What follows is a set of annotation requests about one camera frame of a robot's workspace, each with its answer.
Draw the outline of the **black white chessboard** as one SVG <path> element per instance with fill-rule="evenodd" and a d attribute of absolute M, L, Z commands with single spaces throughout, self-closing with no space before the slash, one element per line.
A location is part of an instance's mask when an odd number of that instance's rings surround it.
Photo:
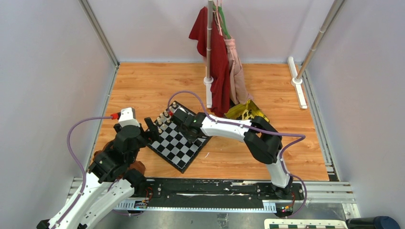
<path fill-rule="evenodd" d="M 148 148 L 184 173 L 211 138 L 197 138 L 193 143 L 189 143 L 177 130 L 176 125 L 174 129 L 159 133 L 158 140 L 148 144 Z"/>

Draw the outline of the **yellow metal tin tray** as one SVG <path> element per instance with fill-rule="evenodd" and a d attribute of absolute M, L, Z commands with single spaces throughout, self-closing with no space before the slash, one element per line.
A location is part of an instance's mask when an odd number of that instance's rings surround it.
<path fill-rule="evenodd" d="M 256 116 L 260 116 L 270 122 L 264 112 L 251 99 L 248 99 L 245 104 L 231 107 L 224 116 L 233 120 L 253 120 Z"/>

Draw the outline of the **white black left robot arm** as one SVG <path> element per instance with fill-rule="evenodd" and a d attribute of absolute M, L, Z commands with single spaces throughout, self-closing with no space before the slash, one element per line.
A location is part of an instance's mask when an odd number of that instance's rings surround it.
<path fill-rule="evenodd" d="M 145 194 L 147 179 L 131 165 L 139 150 L 158 140 L 159 133 L 151 118 L 144 120 L 146 131 L 134 122 L 114 125 L 115 138 L 96 154 L 77 191 L 54 217 L 40 221 L 38 229 L 88 229 L 119 202 Z"/>

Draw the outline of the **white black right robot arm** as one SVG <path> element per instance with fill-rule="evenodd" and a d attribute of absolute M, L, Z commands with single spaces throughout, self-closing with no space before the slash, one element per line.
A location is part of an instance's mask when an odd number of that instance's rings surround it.
<path fill-rule="evenodd" d="M 219 136 L 245 143 L 253 158 L 266 165 L 275 197 L 285 199 L 291 195 L 293 178 L 279 158 L 282 136 L 264 118 L 255 116 L 251 120 L 231 120 L 203 112 L 192 115 L 179 108 L 170 112 L 170 116 L 190 142 Z"/>

